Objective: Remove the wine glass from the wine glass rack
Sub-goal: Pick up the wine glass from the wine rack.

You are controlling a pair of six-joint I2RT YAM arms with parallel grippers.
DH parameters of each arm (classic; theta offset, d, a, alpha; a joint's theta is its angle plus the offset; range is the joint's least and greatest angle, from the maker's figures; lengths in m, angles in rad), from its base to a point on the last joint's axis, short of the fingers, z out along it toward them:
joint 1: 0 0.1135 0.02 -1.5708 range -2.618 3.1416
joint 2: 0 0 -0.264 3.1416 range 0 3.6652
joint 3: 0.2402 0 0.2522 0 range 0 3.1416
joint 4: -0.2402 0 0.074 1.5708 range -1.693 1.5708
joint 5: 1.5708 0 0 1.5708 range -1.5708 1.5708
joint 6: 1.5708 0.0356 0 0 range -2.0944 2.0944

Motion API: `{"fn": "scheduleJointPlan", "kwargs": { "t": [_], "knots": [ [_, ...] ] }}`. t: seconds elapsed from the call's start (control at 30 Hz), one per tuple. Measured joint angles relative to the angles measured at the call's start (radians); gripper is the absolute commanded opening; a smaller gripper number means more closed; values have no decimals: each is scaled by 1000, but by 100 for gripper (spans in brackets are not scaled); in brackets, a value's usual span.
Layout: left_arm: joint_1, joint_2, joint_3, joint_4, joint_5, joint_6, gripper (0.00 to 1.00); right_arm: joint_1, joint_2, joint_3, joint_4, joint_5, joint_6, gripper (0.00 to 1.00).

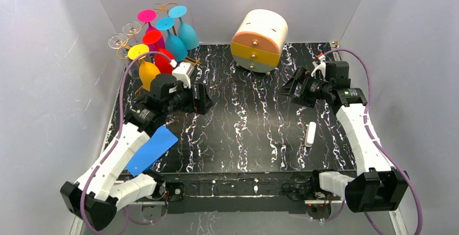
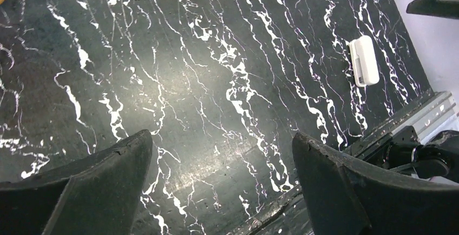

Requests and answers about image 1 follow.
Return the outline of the red plastic wine glass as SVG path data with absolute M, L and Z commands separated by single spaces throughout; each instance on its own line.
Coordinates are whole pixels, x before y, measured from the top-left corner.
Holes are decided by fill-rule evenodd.
M 166 50 L 165 42 L 161 31 L 154 29 L 147 32 L 142 38 L 142 41 L 149 47 L 150 51 L 157 51 L 163 53 L 169 59 L 174 60 L 174 56 L 168 50 Z M 171 63 L 162 55 L 155 54 L 154 63 L 161 73 L 171 74 L 174 69 Z

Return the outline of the yellow plastic wine glass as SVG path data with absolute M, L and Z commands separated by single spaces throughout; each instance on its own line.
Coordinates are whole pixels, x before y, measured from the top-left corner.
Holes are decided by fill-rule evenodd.
M 128 58 L 133 60 L 141 54 L 149 51 L 149 46 L 145 44 L 137 44 L 129 49 Z M 142 88 L 146 91 L 150 91 L 150 84 L 156 76 L 160 74 L 160 71 L 154 63 L 146 61 L 146 56 L 139 58 L 139 60 L 139 77 L 142 82 Z

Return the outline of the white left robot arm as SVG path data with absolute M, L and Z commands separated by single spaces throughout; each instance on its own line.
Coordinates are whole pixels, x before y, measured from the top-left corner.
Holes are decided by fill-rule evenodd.
M 207 87 L 186 86 L 171 74 L 159 74 L 150 90 L 140 95 L 122 120 L 117 136 L 93 165 L 76 181 L 66 181 L 60 194 L 70 213 L 100 234 L 117 212 L 136 200 L 153 195 L 158 178 L 145 171 L 121 184 L 116 181 L 136 152 L 175 112 L 205 115 L 214 105 Z

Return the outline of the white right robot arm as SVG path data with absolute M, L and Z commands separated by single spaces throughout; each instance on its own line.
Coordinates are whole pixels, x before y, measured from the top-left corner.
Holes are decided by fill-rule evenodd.
M 368 102 L 361 89 L 351 87 L 347 62 L 322 62 L 312 72 L 300 67 L 278 94 L 306 107 L 325 101 L 344 128 L 354 154 L 355 178 L 331 169 L 314 170 L 309 184 L 312 193 L 336 195 L 356 213 L 398 209 L 408 188 L 405 174 L 377 148 L 377 136 L 368 134 L 372 128 L 365 111 Z

